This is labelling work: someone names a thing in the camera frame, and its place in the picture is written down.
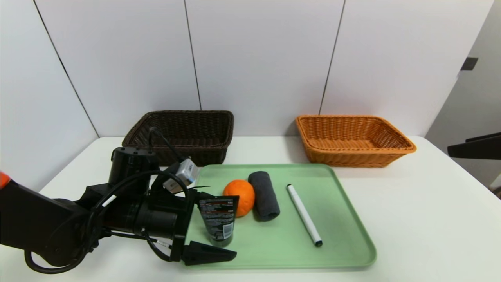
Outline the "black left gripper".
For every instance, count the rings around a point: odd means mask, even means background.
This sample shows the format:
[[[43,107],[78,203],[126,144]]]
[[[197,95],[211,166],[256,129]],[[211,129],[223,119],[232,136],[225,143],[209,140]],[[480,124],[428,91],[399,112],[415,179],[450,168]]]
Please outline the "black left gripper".
[[[133,233],[142,236],[152,251],[164,261],[182,260],[186,266],[232,261],[237,256],[236,251],[195,241],[185,245],[195,202],[213,198],[213,195],[197,189],[188,189],[184,197],[174,195],[165,188],[150,190],[139,207]],[[172,241],[170,255],[154,244],[153,237]]]

